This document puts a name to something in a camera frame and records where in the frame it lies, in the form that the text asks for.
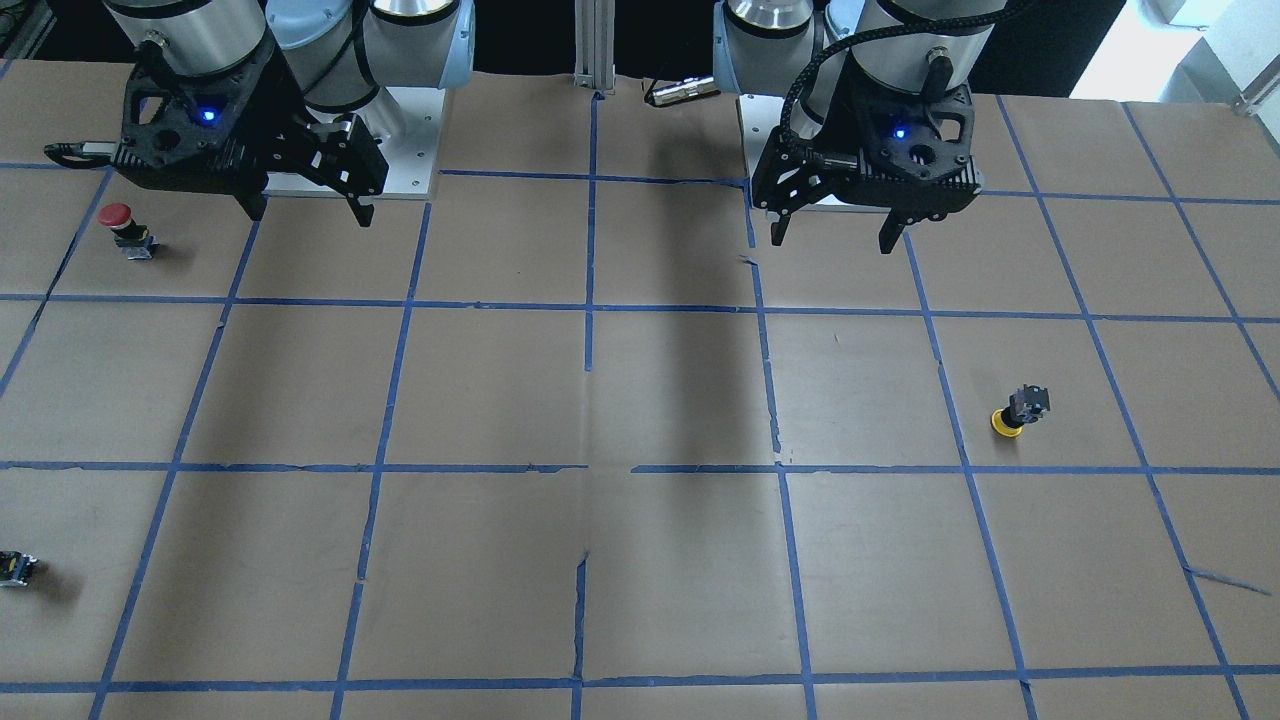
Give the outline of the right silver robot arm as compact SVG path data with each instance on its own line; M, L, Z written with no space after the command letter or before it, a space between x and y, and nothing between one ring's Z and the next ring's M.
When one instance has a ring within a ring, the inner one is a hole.
M471 1L110 1L134 45L120 136L79 143L145 190L233 197L262 218L269 179L344 199L361 227L413 127L393 88L474 69Z

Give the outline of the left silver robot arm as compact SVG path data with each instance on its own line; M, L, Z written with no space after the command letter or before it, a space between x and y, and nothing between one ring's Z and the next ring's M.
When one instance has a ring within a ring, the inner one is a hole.
M713 79L777 97L749 196L785 241L823 200L881 210L881 252L982 193L968 77L993 28L1028 1L719 1Z

